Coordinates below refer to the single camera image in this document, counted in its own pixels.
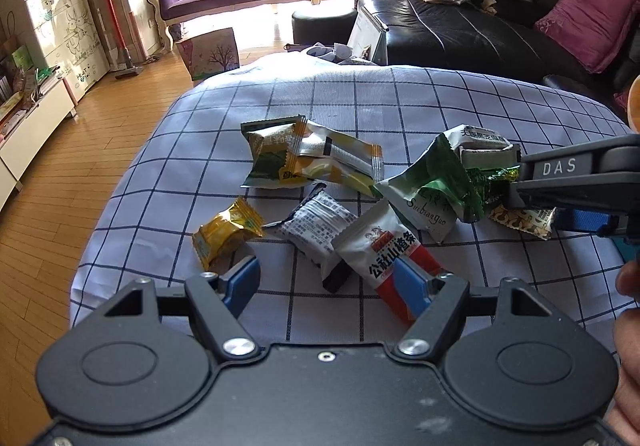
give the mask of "finger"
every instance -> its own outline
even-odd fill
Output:
[[[616,289],[620,295],[640,298],[640,266],[637,261],[622,266],[616,279]]]
[[[625,414],[635,429],[640,430],[640,386],[629,376],[624,363],[620,368],[620,379],[614,399],[620,412]]]
[[[607,414],[607,423],[628,446],[640,446],[640,434],[631,426],[617,405]]]
[[[640,309],[629,309],[618,317],[613,340],[626,373],[640,382]]]

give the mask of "black ottoman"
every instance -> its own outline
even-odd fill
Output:
[[[293,13],[293,43],[299,46],[312,46],[316,42],[325,46],[347,44],[358,12],[350,10],[337,14],[319,8],[316,12],[315,9]]]

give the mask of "red vacuum cleaner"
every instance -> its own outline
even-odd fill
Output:
[[[109,11],[111,13],[111,19],[113,20],[113,25],[116,29],[116,41],[118,43],[118,48],[122,53],[122,57],[124,58],[126,69],[116,72],[116,78],[120,80],[121,78],[131,78],[132,76],[139,75],[143,68],[140,66],[133,65],[131,61],[131,54],[129,49],[127,48],[127,44],[124,41],[124,36],[122,36],[122,30],[120,29],[120,23],[118,22],[118,17],[116,16],[116,11],[113,7],[113,1],[107,0],[107,5],[109,6]]]

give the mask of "plaid tablecloth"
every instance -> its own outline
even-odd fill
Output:
[[[72,286],[72,324],[141,275],[164,287],[202,272],[190,235],[236,196],[248,198],[267,221],[285,218],[305,192],[241,189],[252,160],[239,129],[243,121],[299,113],[380,144],[387,177],[415,161],[438,133],[461,123],[498,131],[525,153],[629,131],[590,99],[504,78],[343,67],[299,53],[264,57],[207,80],[169,109],[89,240]],[[355,214],[374,202],[336,185],[327,192]],[[615,291],[622,260],[607,239],[561,233],[543,242],[489,220],[458,223],[441,246],[427,233],[420,238],[442,266],[474,284],[526,280],[609,349],[614,318],[634,303]],[[240,321],[258,342],[393,342],[403,334],[359,277],[329,295],[319,269],[292,245],[267,238],[249,243],[234,260],[248,253],[260,260],[262,283]],[[229,267],[229,259],[218,264],[220,272]],[[488,324],[470,319],[468,327]]]

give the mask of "snack packet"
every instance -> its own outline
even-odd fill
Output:
[[[335,251],[353,267],[405,323],[415,317],[409,312],[393,282],[393,263],[401,255],[411,258],[430,275],[443,269],[431,253],[405,227],[386,200],[379,201],[351,226],[333,239]]]
[[[482,199],[445,134],[439,134],[402,174],[374,188],[411,224],[426,229],[439,243],[454,228],[456,217],[463,222],[484,217]]]
[[[519,170],[519,166],[513,166],[499,170],[471,168],[466,171],[480,196],[485,213],[492,211],[509,196],[510,184],[518,180]]]
[[[289,172],[343,184],[373,196],[371,187],[384,177],[382,147],[369,145],[308,119],[296,123],[295,133],[287,155]]]
[[[262,229],[288,240],[320,266],[322,286],[337,293],[353,269],[338,256],[331,241],[357,217],[325,193],[325,188],[318,184],[289,217]]]
[[[512,145],[492,130],[459,125],[444,135],[465,169],[511,168],[520,162],[520,146]]]
[[[512,230],[529,233],[548,241],[552,236],[551,226],[556,218],[552,210],[508,210],[502,204],[489,213],[489,219]]]
[[[258,212],[238,197],[227,210],[200,226],[191,240],[204,270],[209,271],[218,256],[236,251],[246,241],[261,239],[263,224]]]
[[[242,123],[240,131],[249,143],[254,167],[242,188],[298,188],[311,183],[286,170],[287,149],[294,137],[294,127],[304,116],[267,119]]]

